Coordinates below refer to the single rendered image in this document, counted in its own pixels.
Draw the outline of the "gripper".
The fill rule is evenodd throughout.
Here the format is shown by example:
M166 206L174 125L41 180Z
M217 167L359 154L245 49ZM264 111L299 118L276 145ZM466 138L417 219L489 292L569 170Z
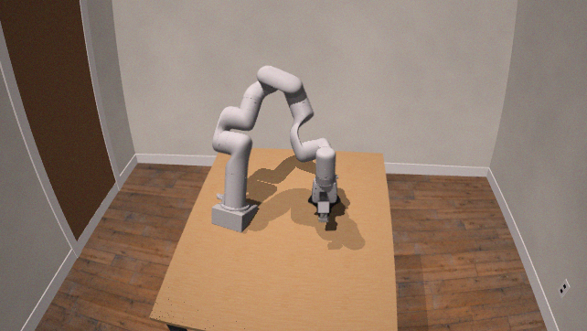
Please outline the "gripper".
M310 198L308 198L308 202L313 204L317 208L316 213L318 213L319 192L327 192L327 200L329 200L329 213L331 213L331 208L335 204L341 202L341 199L337 195L337 182L335 181L331 185L323 186L318 184L314 178L312 195ZM327 214L327 216L329 216L329 213ZM318 213L318 216L320 216L320 213Z

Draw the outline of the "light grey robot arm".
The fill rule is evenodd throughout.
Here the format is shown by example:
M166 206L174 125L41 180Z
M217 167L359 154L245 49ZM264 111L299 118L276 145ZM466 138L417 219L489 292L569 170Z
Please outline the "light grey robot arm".
M309 121L314 111L303 90L302 81L296 76L272 66L264 66L257 73L258 81L244 93L240 107L226 107L220 114L212 139L215 151L231 155L225 168L224 194L217 194L222 208L229 211L249 209L246 202L247 176L252 140L245 133L231 129L250 131L254 127L263 99L277 90L285 92L285 98L293 116L290 141L300 162L315 160L315 181L323 186L333 184L336 175L336 152L325 138L301 143L298 130L301 123ZM222 197L223 196L223 197Z

